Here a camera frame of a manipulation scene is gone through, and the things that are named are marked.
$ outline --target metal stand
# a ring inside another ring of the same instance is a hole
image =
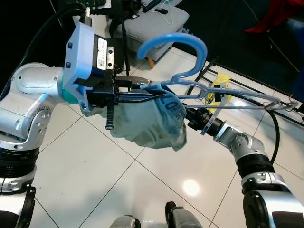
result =
[[[200,70],[199,75],[198,75],[197,78],[195,79],[196,82],[198,82],[200,79],[204,79],[204,80],[206,80],[206,81],[212,83],[211,80],[209,80],[209,79],[207,79],[206,77],[204,77],[204,74],[205,74],[207,71],[210,71],[210,72],[212,72],[212,73],[214,73],[214,74],[216,74],[216,75],[218,74],[218,72],[216,72],[215,70],[210,69],[210,67],[217,65],[217,64],[216,64],[216,60],[217,60],[217,58],[211,60],[210,63],[209,63],[205,68],[202,68],[202,69]],[[232,79],[232,78],[230,79],[230,81],[231,81],[231,82],[234,82],[234,83],[237,83],[237,84],[239,84],[240,86],[243,86],[243,87],[245,87],[245,88],[247,88],[247,89],[250,89],[250,90],[252,90],[252,91],[255,91],[255,92],[257,92],[257,93],[265,94],[265,93],[263,93],[263,92],[261,92],[261,91],[255,89],[255,88],[252,88],[252,87],[250,87],[250,86],[248,86],[248,85],[245,85],[245,84],[243,84],[243,83],[241,83],[241,82],[238,82],[237,80],[234,80],[234,79]],[[193,87],[191,86],[191,87],[189,88],[189,90],[187,91],[187,95],[190,95],[191,92],[192,92],[192,90],[193,90]],[[280,104],[282,104],[282,105],[288,105],[286,102],[283,102],[283,101],[281,101]],[[296,112],[302,112],[302,110],[304,110],[303,107],[304,107],[304,105],[301,105],[300,108],[298,108],[298,109],[295,108],[294,110],[295,110]],[[303,124],[303,123],[300,123],[300,122],[298,122],[298,121],[296,121],[296,120],[294,120],[294,119],[292,119],[292,118],[290,118],[290,117],[288,117],[288,116],[286,116],[286,115],[284,115],[284,114],[282,114],[282,113],[279,113],[279,112],[274,111],[274,110],[273,110],[273,113],[275,113],[276,115],[279,115],[279,116],[281,116],[281,117],[283,117],[283,118],[285,118],[285,119],[287,119],[287,120],[289,120],[289,121],[291,121],[291,122],[293,122],[293,123],[296,123],[297,125],[300,125],[300,126],[304,127],[304,124]]]
[[[129,48],[127,43],[127,33],[124,27],[124,17],[122,17],[122,34],[123,34],[123,53],[124,53],[124,60],[125,60],[125,68],[127,77],[129,76],[130,71],[130,62],[129,62]]]

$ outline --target white tile floor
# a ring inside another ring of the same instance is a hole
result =
[[[194,61],[194,56],[173,48],[153,70],[146,61],[134,60],[132,76],[168,80],[192,68]],[[183,86],[173,90],[186,91]],[[265,112],[225,110],[219,117],[261,139],[272,155],[274,128]],[[280,117],[278,121],[281,143],[275,170],[304,204],[304,129]],[[54,110],[37,161],[33,184],[37,201],[31,228],[107,228],[124,214],[134,215],[143,228],[165,228],[164,206],[170,200],[190,210],[205,228],[245,227],[241,179],[234,158],[211,137],[189,128],[188,143],[180,151],[153,150],[112,138],[104,125],[100,116],[83,117],[76,105],[59,105]]]

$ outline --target label sticker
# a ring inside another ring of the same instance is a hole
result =
[[[107,42],[105,39],[98,38],[98,52],[97,52],[97,68],[101,70],[106,69],[106,52]]]

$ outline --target black cable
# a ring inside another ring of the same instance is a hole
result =
[[[31,40],[27,50],[25,51],[23,57],[21,58],[20,62],[18,63],[17,67],[14,69],[12,75],[15,73],[15,71],[21,67],[22,65],[24,65],[29,57],[32,55],[33,50],[36,46],[36,44],[38,43],[38,41],[41,39],[41,37],[43,36],[43,34],[46,32],[47,29],[49,29],[49,27],[56,22],[59,18],[61,18],[62,16],[66,16],[66,15],[70,15],[70,16],[76,16],[76,15],[80,15],[82,13],[84,13],[84,11],[86,10],[86,6],[82,3],[73,3],[73,4],[69,4],[68,7],[63,8],[59,11],[57,11],[56,13],[54,13],[38,30],[38,32],[35,34],[35,36],[33,37],[33,39]],[[1,94],[0,94],[0,101],[6,96],[6,94],[9,92],[9,87],[10,87],[10,80],[11,77],[9,77],[9,80],[7,81],[4,89],[2,90]]]
[[[211,80],[205,78],[204,76],[202,76],[201,78],[203,78],[206,81],[212,83]],[[253,103],[253,104],[257,105],[257,106],[260,106],[260,107],[264,106],[263,104],[259,103],[258,101],[253,100],[253,99],[248,98],[248,97],[245,97],[245,96],[242,96],[242,95],[232,94],[232,96],[235,96],[237,98],[249,101],[249,102],[251,102],[251,103]],[[274,114],[274,111],[272,111],[272,110],[266,110],[266,112],[268,112],[269,115],[271,116],[271,118],[272,118],[272,120],[274,122],[274,126],[275,126],[275,136],[276,136],[275,137],[275,149],[274,149],[274,153],[272,155],[272,158],[270,160],[271,164],[273,164],[275,162],[275,160],[276,160],[277,152],[279,150],[279,145],[280,145],[280,128],[279,128],[279,124],[277,122],[276,116]]]

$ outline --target blue plastic hanger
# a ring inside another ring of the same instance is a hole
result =
[[[153,47],[167,43],[167,42],[180,42],[184,44],[188,44],[192,46],[196,52],[197,52],[197,60],[195,62],[195,66],[193,69],[184,72],[184,73],[178,73],[175,74],[171,80],[169,81],[163,81],[161,82],[162,86],[169,86],[173,84],[183,84],[183,85],[190,85],[190,86],[195,86],[200,89],[200,93],[198,95],[178,95],[177,97],[179,99],[202,99],[206,98],[206,96],[209,93],[225,93],[229,95],[246,95],[246,96],[253,96],[253,97],[259,97],[263,98],[266,100],[269,100],[271,103],[267,105],[266,107],[259,107],[259,106],[210,106],[210,105],[187,105],[186,107],[193,107],[193,108],[227,108],[227,109],[287,109],[287,108],[292,108],[297,105],[296,102],[291,102],[290,105],[288,106],[276,106],[279,102],[280,99],[277,97],[269,96],[266,94],[262,93],[256,93],[256,92],[250,92],[247,90],[240,90],[240,89],[228,89],[228,88],[211,88],[211,87],[206,87],[205,85],[195,82],[195,81],[190,81],[190,80],[182,80],[181,78],[189,77],[191,75],[194,75],[195,73],[199,72],[203,66],[205,65],[206,62],[206,57],[207,57],[207,47],[205,43],[189,34],[185,33],[172,33],[172,34],[166,34],[162,36],[158,36],[155,38],[152,38],[146,42],[144,42],[138,49],[137,52],[137,57],[139,59],[144,59],[146,54],[150,49]],[[147,87],[153,88],[154,85],[153,83],[151,84],[144,84],[141,86],[141,89],[146,89]]]

